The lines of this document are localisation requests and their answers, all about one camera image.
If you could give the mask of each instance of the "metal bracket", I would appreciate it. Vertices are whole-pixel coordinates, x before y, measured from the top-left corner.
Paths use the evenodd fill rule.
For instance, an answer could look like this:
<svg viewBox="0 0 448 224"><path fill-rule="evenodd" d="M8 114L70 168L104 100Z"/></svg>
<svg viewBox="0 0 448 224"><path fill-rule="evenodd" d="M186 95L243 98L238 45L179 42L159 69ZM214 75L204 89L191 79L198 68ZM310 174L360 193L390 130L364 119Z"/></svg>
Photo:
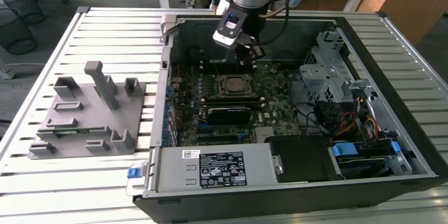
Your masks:
<svg viewBox="0 0 448 224"><path fill-rule="evenodd" d="M344 92L344 98L352 97L354 89L370 89L372 87L371 82L368 80L356 80L356 81L346 81L342 85L342 89Z"/></svg>
<svg viewBox="0 0 448 224"><path fill-rule="evenodd" d="M162 42L167 43L168 36L179 31L179 24L183 24L186 21L179 20L178 21L178 15L163 15L162 16L162 22L160 22L160 30L162 30Z"/></svg>
<svg viewBox="0 0 448 224"><path fill-rule="evenodd" d="M275 169L276 175L283 174L284 170L283 170L280 155L272 156L272 162L274 162L274 169Z"/></svg>

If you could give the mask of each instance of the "wastebasket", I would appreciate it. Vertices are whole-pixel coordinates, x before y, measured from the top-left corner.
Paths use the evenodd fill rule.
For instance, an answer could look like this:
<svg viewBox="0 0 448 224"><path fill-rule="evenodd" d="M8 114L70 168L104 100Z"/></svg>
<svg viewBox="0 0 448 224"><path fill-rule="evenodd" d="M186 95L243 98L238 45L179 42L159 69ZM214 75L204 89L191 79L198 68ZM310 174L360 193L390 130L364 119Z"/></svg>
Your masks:
<svg viewBox="0 0 448 224"><path fill-rule="evenodd" d="M38 46L38 41L14 8L0 9L0 46L12 55L22 55Z"/></svg>
<svg viewBox="0 0 448 224"><path fill-rule="evenodd" d="M35 24L44 20L44 14L38 0L3 0L10 8L18 9L22 13L23 21Z"/></svg>

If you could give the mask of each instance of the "aluminum table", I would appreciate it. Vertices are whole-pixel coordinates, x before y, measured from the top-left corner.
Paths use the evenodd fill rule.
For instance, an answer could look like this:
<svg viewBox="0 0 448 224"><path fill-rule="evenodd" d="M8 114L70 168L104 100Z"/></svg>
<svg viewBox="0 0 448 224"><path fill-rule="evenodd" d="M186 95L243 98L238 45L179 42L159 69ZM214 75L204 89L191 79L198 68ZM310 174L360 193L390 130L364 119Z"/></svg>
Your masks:
<svg viewBox="0 0 448 224"><path fill-rule="evenodd" d="M156 102L164 14L204 10L91 8L76 13L0 142L0 223L154 223L126 194L127 171L148 158ZM292 12L346 16L414 116L448 160L448 87L387 18L378 14ZM132 155L30 160L28 147L55 96L60 76L92 83L84 63L99 60L116 82L147 83L138 151ZM448 223L448 187L403 195L376 207L338 209L208 223Z"/></svg>

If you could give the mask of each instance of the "warning label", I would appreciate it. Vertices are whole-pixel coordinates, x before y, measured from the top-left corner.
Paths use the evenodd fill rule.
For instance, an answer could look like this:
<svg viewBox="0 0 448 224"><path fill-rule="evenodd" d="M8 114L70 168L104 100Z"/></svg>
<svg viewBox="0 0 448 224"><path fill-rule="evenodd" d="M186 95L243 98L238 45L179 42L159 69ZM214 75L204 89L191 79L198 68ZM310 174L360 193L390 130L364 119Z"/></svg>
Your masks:
<svg viewBox="0 0 448 224"><path fill-rule="evenodd" d="M203 188L247 186L243 152L200 154Z"/></svg>

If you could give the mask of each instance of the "blue tab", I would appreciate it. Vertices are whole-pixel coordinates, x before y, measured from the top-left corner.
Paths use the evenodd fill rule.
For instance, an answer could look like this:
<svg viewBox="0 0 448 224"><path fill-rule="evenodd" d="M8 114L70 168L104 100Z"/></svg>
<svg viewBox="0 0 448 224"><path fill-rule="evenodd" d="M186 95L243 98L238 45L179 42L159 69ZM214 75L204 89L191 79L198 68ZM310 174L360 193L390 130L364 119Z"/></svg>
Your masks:
<svg viewBox="0 0 448 224"><path fill-rule="evenodd" d="M342 152L339 151L336 146L334 146L331 149L334 150L335 157L342 155Z"/></svg>
<svg viewBox="0 0 448 224"><path fill-rule="evenodd" d="M358 150L354 143L338 143L334 147L338 148L340 156L358 155Z"/></svg>
<svg viewBox="0 0 448 224"><path fill-rule="evenodd" d="M391 145L392 145L394 151L399 153L402 151L402 147L399 143L396 141L392 141Z"/></svg>
<svg viewBox="0 0 448 224"><path fill-rule="evenodd" d="M128 178L142 178L142 168L130 168L128 169Z"/></svg>

